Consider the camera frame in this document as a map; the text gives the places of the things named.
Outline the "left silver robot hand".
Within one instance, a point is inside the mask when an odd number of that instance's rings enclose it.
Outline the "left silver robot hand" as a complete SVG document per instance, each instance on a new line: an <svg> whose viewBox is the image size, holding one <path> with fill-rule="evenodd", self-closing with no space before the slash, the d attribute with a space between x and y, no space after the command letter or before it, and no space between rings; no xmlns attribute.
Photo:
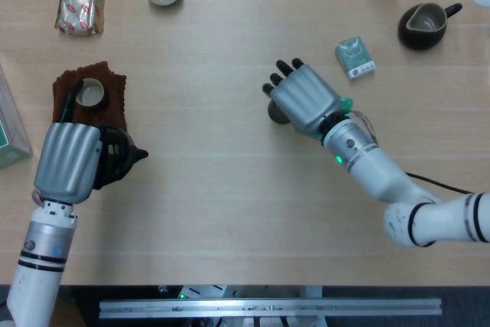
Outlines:
<svg viewBox="0 0 490 327"><path fill-rule="evenodd" d="M49 201L79 204L90 196L103 145L101 131L75 123L74 110L77 105L92 110L105 102L105 89L94 78L81 79L68 90L41 150L31 193L38 206L45 207Z"/></svg>

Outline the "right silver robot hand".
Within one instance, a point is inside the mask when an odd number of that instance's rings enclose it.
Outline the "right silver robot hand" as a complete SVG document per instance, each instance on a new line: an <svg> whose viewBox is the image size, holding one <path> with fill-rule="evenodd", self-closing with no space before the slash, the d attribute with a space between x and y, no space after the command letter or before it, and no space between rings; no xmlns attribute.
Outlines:
<svg viewBox="0 0 490 327"><path fill-rule="evenodd" d="M341 97L308 64L295 58L291 64L278 60L276 67L279 71L263 85L273 122L290 124L296 132L322 138L347 118Z"/></svg>

